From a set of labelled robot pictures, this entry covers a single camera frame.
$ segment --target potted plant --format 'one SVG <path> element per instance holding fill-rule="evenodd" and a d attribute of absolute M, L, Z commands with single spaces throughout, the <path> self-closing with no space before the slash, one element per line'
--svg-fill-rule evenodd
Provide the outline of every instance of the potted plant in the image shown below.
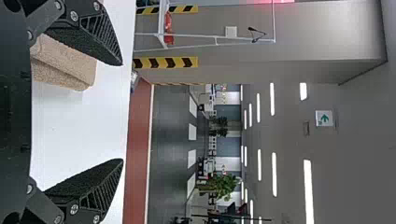
<path fill-rule="evenodd" d="M 215 192 L 218 195 L 217 200 L 224 198 L 228 202 L 238 182 L 235 175 L 214 175 L 205 185 L 197 185 L 197 188 L 203 192 Z"/>
<path fill-rule="evenodd" d="M 228 133 L 228 129 L 226 129 L 226 128 L 209 130 L 209 136 L 225 137 L 225 136 L 227 136 L 227 133 Z"/>

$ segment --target bolt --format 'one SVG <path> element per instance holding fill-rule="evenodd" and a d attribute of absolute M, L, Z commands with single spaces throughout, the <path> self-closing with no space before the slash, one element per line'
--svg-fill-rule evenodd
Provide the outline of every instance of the bolt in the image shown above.
<path fill-rule="evenodd" d="M 33 191 L 33 186 L 32 185 L 27 185 L 27 194 L 30 194 L 30 193 L 32 193 L 32 191 Z"/>
<path fill-rule="evenodd" d="M 93 7 L 95 8 L 95 11 L 99 11 L 100 10 L 100 5 L 97 2 L 93 2 Z"/>
<path fill-rule="evenodd" d="M 62 217 L 61 217 L 61 216 L 57 216 L 57 217 L 55 218 L 55 220 L 53 220 L 53 223 L 54 223 L 54 224 L 59 224 L 59 223 L 61 223 L 61 221 L 62 221 Z"/>
<path fill-rule="evenodd" d="M 75 215 L 78 212 L 78 205 L 73 204 L 72 208 L 70 209 L 70 215 Z"/>
<path fill-rule="evenodd" d="M 27 31 L 27 38 L 28 38 L 29 40 L 33 40 L 33 34 L 32 34 L 32 32 Z"/>
<path fill-rule="evenodd" d="M 78 14 L 75 11 L 70 12 L 70 17 L 72 18 L 72 21 L 78 21 Z"/>
<path fill-rule="evenodd" d="M 99 221 L 100 221 L 100 217 L 99 217 L 99 215 L 96 215 L 96 216 L 93 218 L 93 224 L 98 224 Z"/>
<path fill-rule="evenodd" d="M 58 9 L 58 10 L 61 10 L 61 9 L 62 9 L 62 5 L 61 5 L 61 3 L 58 2 L 58 1 L 55 1 L 55 6 L 56 6 L 56 9 Z"/>

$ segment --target gray wall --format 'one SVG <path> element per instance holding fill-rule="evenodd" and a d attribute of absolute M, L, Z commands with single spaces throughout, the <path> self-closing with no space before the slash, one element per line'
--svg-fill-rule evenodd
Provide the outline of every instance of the gray wall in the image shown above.
<path fill-rule="evenodd" d="M 151 82 L 263 83 L 268 81 L 308 81 L 341 83 L 367 71 L 379 61 L 307 61 L 277 63 L 241 63 L 232 66 L 200 66 L 193 69 L 140 70 Z"/>
<path fill-rule="evenodd" d="M 340 1 L 340 0 L 295 0 L 295 2 L 319 2 L 319 1 Z M 255 4 L 254 0 L 172 0 L 175 3 L 194 4 L 198 6 L 222 6 L 222 5 L 244 5 Z"/>
<path fill-rule="evenodd" d="M 245 144 L 263 150 L 263 181 L 251 178 L 247 183 L 255 191 L 249 193 L 257 199 L 255 215 L 274 217 L 280 223 L 283 213 L 290 223 L 305 223 L 303 159 L 308 158 L 313 162 L 316 223 L 394 222 L 396 1 L 383 0 L 383 4 L 387 64 L 341 87 L 310 84 L 309 99 L 304 102 L 299 100 L 297 83 L 276 83 L 273 118 L 268 116 L 267 97 L 262 97 L 262 124 L 244 136 Z M 258 86 L 247 91 L 247 95 L 268 94 Z M 333 109 L 338 128 L 315 128 L 315 109 Z M 304 120 L 311 121 L 309 137 L 303 137 Z M 271 192 L 272 151 L 278 154 L 277 198 Z M 250 157 L 251 176 L 256 174 L 256 160 Z"/>
<path fill-rule="evenodd" d="M 157 24 L 155 18 L 137 17 L 136 31 L 152 31 Z M 272 35 L 268 5 L 200 7 L 197 14 L 174 15 L 173 24 L 182 34 L 224 35 L 224 26 L 236 25 L 239 36 L 250 37 L 249 26 Z M 150 81 L 254 83 L 261 76 L 294 78 L 298 66 L 310 81 L 339 83 L 386 60 L 383 38 L 379 1 L 279 4 L 276 44 L 175 49 L 134 56 L 199 57 L 200 67 L 196 69 L 141 70 Z M 191 40 L 177 38 L 176 42 L 185 45 Z M 158 45 L 155 38 L 135 38 L 137 49 L 155 47 L 154 43 Z M 194 43 L 205 41 L 195 39 Z"/>
<path fill-rule="evenodd" d="M 241 157 L 240 137 L 218 137 L 218 157 Z"/>
<path fill-rule="evenodd" d="M 232 121 L 241 120 L 241 105 L 215 105 L 215 110 L 218 111 L 218 118 L 225 117 Z"/>

